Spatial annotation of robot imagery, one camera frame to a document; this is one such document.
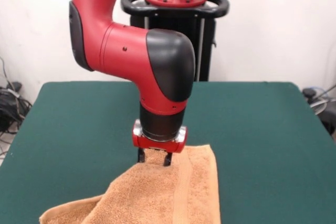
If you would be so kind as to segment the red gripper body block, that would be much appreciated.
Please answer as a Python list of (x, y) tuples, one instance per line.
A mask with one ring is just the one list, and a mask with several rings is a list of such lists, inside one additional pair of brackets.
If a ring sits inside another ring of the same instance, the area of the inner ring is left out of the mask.
[(173, 140), (159, 142), (145, 137), (142, 133), (142, 127), (135, 126), (132, 133), (132, 140), (133, 145), (138, 148), (163, 150), (167, 153), (180, 153), (185, 147), (187, 135), (187, 127), (182, 126)]

